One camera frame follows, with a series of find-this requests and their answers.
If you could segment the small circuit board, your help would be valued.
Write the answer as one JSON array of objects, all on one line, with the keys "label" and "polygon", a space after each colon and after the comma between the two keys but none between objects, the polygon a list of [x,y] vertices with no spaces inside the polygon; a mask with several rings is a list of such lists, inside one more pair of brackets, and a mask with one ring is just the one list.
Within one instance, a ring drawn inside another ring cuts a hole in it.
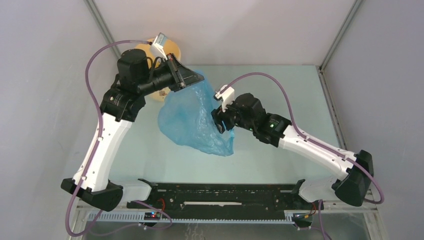
[{"label": "small circuit board", "polygon": [[145,221],[158,221],[161,218],[162,218],[161,214],[156,214],[156,213],[152,213],[152,212],[146,212],[143,216],[143,219]]},{"label": "small circuit board", "polygon": [[313,217],[313,215],[311,215],[311,214],[295,214],[292,217],[292,221],[293,222],[310,221],[312,217]]}]

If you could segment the aluminium frame rail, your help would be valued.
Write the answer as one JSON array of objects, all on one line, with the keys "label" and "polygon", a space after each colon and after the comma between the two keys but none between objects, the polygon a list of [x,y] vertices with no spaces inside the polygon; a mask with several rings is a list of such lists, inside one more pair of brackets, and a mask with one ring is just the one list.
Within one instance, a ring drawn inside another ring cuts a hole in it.
[{"label": "aluminium frame rail", "polygon": [[[142,210],[147,210],[147,207],[143,207],[140,204],[139,205],[135,205],[136,208],[130,207],[127,208],[127,204],[126,203],[122,203],[120,205],[118,205],[113,211],[117,212],[117,211],[141,211]],[[289,208],[288,206],[284,207],[284,213],[285,214],[289,214],[289,213],[306,213],[308,210],[311,210],[312,207],[301,207],[299,209],[295,209],[294,207]],[[378,209],[377,206],[375,204],[369,203],[369,202],[365,202],[362,204],[362,206],[359,207],[355,207],[355,206],[351,206],[348,205],[347,203],[341,202],[339,200],[337,201],[324,201],[323,202],[323,207],[322,207],[322,212],[324,213],[377,213]]]}]

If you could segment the right small circuit board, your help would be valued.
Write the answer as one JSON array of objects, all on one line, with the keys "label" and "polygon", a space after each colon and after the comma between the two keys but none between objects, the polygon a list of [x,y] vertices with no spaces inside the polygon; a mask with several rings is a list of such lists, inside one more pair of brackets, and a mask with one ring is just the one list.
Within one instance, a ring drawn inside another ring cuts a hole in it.
[{"label": "right small circuit board", "polygon": [[311,215],[311,214],[295,214],[292,217],[292,221],[293,222],[310,221],[312,217],[313,217],[313,215]]}]

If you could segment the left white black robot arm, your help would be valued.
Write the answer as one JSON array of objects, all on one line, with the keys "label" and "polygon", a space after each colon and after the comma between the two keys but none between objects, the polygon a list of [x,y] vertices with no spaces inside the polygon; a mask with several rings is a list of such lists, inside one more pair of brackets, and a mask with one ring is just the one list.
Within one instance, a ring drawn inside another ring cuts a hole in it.
[{"label": "left white black robot arm", "polygon": [[139,201],[153,208],[158,194],[143,180],[114,183],[109,179],[117,151],[147,95],[169,88],[177,92],[204,81],[170,53],[160,64],[150,62],[145,51],[130,49],[117,61],[114,83],[97,106],[99,122],[79,170],[61,183],[61,188],[85,203],[105,212],[119,204]]}]

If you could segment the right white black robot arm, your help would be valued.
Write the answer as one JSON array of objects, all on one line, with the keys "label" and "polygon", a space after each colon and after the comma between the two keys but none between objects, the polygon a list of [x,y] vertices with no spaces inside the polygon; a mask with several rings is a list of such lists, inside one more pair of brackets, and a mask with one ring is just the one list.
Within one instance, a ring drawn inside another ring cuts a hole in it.
[{"label": "right white black robot arm", "polygon": [[342,202],[360,207],[366,202],[366,193],[374,174],[372,155],[361,150],[358,153],[341,149],[323,142],[307,133],[297,131],[291,120],[278,114],[268,113],[261,101],[251,93],[234,97],[216,93],[214,99],[221,105],[211,112],[214,124],[222,134],[238,127],[252,132],[264,144],[292,151],[330,170],[335,177],[331,184],[318,187],[315,183],[299,182],[298,191],[291,194],[291,204],[304,209],[310,203],[320,200],[320,190],[331,189]]}]

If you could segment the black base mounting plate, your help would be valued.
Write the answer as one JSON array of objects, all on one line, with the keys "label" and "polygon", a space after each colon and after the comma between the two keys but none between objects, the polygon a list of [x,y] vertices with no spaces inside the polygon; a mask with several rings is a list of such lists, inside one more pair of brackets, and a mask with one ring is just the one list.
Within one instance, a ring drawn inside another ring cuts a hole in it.
[{"label": "black base mounting plate", "polygon": [[154,183],[144,203],[172,219],[282,220],[283,208],[314,214],[319,202],[307,202],[296,184]]}]

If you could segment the blue plastic trash bag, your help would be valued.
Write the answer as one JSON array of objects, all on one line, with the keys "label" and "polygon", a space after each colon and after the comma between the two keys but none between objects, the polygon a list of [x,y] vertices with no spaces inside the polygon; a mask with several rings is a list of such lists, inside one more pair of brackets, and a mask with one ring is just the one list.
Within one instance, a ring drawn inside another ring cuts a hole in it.
[{"label": "blue plastic trash bag", "polygon": [[214,94],[207,79],[177,92],[169,92],[157,117],[161,133],[177,145],[205,154],[233,155],[234,131],[221,134],[212,117],[212,111],[220,106]]}]

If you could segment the yellow capybara trash bin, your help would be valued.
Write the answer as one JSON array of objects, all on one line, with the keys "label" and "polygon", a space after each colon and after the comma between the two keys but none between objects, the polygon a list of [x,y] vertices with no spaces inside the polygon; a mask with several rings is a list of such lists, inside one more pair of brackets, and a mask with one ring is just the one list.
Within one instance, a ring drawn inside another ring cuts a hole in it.
[{"label": "yellow capybara trash bin", "polygon": [[[150,46],[149,45],[146,45],[146,44],[141,44],[141,43],[139,43],[139,44],[137,44],[136,46],[135,46],[135,49],[140,49],[140,50],[143,50],[145,53],[146,53],[146,56],[148,57],[148,58],[151,58],[151,60],[148,60],[147,61],[147,63],[148,63],[148,67],[150,68],[151,67],[151,65],[152,65],[152,63],[153,63],[153,60],[155,59],[155,55],[150,51]],[[164,50],[164,52],[166,53],[166,54],[174,54],[174,56],[178,59],[178,60],[181,60],[181,56],[182,56],[182,53],[181,53],[181,50],[180,50],[180,48],[179,48],[179,46],[177,45],[177,43],[176,42],[174,42],[174,41],[172,41],[172,40],[170,40],[170,39],[168,39],[168,40],[166,40],[165,41],[165,43],[164,43],[164,45],[163,45],[163,50]],[[153,100],[155,100],[155,101],[158,101],[158,102],[164,102],[164,100],[165,100],[165,98],[166,98],[166,96],[169,94],[171,92],[171,90],[167,87],[167,88],[164,88],[164,89],[162,89],[162,90],[159,90],[159,91],[155,91],[155,92],[153,92],[153,93],[151,93],[151,94],[149,94],[148,95],[148,97],[150,97],[151,99],[153,99]]]}]

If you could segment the left small circuit board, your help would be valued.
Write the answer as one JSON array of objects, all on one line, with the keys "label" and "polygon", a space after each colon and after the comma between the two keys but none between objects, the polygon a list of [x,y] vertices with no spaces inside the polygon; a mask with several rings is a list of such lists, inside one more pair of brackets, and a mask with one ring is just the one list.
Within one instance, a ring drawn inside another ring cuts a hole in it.
[{"label": "left small circuit board", "polygon": [[156,214],[156,213],[152,213],[152,212],[146,212],[143,216],[143,219],[145,221],[158,221],[161,218],[162,218],[161,214]]}]

